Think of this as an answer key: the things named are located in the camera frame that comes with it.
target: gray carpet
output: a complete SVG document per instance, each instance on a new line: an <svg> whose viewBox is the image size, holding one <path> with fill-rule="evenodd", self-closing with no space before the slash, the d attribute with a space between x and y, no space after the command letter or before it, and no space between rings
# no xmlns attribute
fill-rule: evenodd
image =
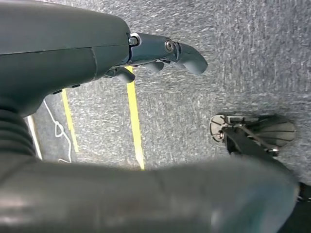
<svg viewBox="0 0 311 233"><path fill-rule="evenodd" d="M311 184L311 1L54 2L117 15L132 32L170 36L208 60L208 71L201 76L172 67L158 74L134 70L147 168L226 156L208 135L209 120L217 112L278 113L298 130L281 160ZM80 147L75 161L137 166L125 85L99 80L69 90L68 98ZM66 124L60 96L48 101ZM45 113L42 108L37 114ZM42 138L54 134L53 124L47 129L51 121L38 118ZM42 144L48 154L66 153L60 142Z"/></svg>

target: yellow floor marking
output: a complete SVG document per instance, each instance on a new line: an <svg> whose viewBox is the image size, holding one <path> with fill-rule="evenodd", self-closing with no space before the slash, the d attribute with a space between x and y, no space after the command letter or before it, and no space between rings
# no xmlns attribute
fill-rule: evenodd
<svg viewBox="0 0 311 233"><path fill-rule="evenodd" d="M133 67L126 67L133 73ZM131 131L133 133L135 158L141 170L145 169L144 158L142 148L142 137L140 134L140 119L138 118L137 101L136 99L135 84L131 82L127 85L128 104L130 107Z"/></svg>
<svg viewBox="0 0 311 233"><path fill-rule="evenodd" d="M66 89L63 89L62 97L63 102L64 103L65 114L67 120L68 128L70 131L71 138L72 139L73 148L75 149L75 153L79 153L78 142L75 138L75 129L73 128L72 119L71 118L71 113L68 104L68 98Z"/></svg>

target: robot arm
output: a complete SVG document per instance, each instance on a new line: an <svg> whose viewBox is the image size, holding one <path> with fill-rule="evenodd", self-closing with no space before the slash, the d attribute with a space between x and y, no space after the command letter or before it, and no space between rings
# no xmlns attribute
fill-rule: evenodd
<svg viewBox="0 0 311 233"><path fill-rule="evenodd" d="M133 81L125 66L159 71L173 63L194 74L208 66L191 46L131 34L119 17L57 4L1 0L0 34L0 106L23 117L66 87L100 77Z"/></svg>
<svg viewBox="0 0 311 233"><path fill-rule="evenodd" d="M269 164L140 172L44 163L35 158L22 118L63 88L100 77L131 82L125 66L164 64L193 74L208 66L191 46L130 33L119 17L0 0L0 231L275 233L291 214L297 183Z"/></svg>

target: white cable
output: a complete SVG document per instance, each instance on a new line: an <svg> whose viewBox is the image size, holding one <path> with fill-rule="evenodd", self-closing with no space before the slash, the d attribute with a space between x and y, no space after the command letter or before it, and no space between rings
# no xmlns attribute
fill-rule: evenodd
<svg viewBox="0 0 311 233"><path fill-rule="evenodd" d="M45 105L45 107L48 109L48 112L50 114L51 118L52 121L55 124L55 137L61 137L64 136L69 144L68 148L68 159L69 161L64 160L64 159L58 159L58 162L64 162L64 163L71 163L71 141L70 139L65 133L64 128L63 125L61 125L60 122L55 120L52 113L51 112L50 108L48 106L45 100L43 100L43 103ZM60 130L60 133L57 133L57 127Z"/></svg>

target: screw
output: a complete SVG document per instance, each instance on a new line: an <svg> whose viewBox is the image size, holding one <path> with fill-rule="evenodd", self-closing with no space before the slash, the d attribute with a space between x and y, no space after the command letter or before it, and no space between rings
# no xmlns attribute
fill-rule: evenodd
<svg viewBox="0 0 311 233"><path fill-rule="evenodd" d="M174 51L174 45L171 40L167 40L165 41L165 49L168 52L173 52Z"/></svg>
<svg viewBox="0 0 311 233"><path fill-rule="evenodd" d="M220 131L217 134L217 138L220 139L220 140L223 140L223 139L223 133L222 131Z"/></svg>
<svg viewBox="0 0 311 233"><path fill-rule="evenodd" d="M138 45L138 40L136 37L130 37L128 39L128 44L131 46Z"/></svg>

